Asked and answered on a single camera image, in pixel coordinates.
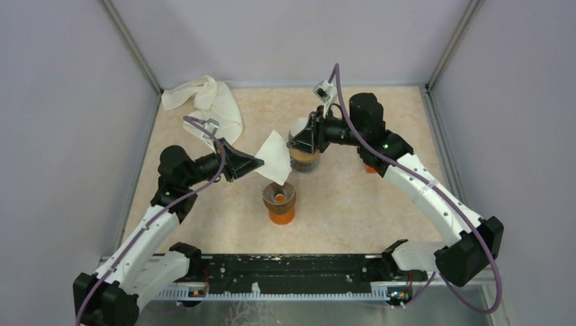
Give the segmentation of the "white paper coffee filter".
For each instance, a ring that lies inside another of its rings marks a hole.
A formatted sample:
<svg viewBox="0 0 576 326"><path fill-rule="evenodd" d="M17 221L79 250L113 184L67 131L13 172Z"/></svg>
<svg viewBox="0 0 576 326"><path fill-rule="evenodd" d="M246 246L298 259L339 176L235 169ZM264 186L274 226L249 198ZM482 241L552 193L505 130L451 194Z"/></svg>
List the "white paper coffee filter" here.
<svg viewBox="0 0 576 326"><path fill-rule="evenodd" d="M308 123L307 117L299 117L295 120L295 122L291 125L289 129L289 139L292 139L294 136L298 135L303 129L306 127Z"/></svg>

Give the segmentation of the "orange glass flask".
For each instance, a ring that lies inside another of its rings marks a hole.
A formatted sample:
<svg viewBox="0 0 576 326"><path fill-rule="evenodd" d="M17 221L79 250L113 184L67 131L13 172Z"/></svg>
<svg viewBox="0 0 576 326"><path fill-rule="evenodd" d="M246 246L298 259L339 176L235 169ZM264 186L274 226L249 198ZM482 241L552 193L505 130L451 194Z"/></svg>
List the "orange glass flask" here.
<svg viewBox="0 0 576 326"><path fill-rule="evenodd" d="M292 208L291 210L287 211L284 214L277 214L273 211L268 211L268 216L271 222L277 225L287 225L288 223L293 221L295 217L295 208Z"/></svg>

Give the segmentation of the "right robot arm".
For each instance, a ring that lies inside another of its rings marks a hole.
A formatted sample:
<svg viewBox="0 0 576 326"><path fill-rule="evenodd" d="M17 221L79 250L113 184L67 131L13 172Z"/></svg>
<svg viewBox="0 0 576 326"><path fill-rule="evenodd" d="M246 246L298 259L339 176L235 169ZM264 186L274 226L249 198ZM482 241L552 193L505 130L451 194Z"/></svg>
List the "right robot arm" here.
<svg viewBox="0 0 576 326"><path fill-rule="evenodd" d="M427 170L413 147L386 128L384 107L374 94L353 95L348 108L345 120L318 106L289 137L288 148L317 154L331 144L356 147L363 163L403 191L433 224L442 243L402 240L382 262L386 277L399 280L408 270L427 270L457 287L466 285L498 257L503 224L467 208Z"/></svg>

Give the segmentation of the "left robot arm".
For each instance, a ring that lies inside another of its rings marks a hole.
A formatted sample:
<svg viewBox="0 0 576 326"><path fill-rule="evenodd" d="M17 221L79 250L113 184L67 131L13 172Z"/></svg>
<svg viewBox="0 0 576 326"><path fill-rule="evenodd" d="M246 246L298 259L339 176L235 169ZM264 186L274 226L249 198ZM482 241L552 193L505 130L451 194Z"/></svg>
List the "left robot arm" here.
<svg viewBox="0 0 576 326"><path fill-rule="evenodd" d="M105 263L73 282L76 325L134 325L141 311L169 284L203 275L200 249L178 242L147 267L164 240L184 221L200 191L220 177L232 182L264 161L234 149L225 139L196 160L178 145L160 154L158 190L132 234Z"/></svg>

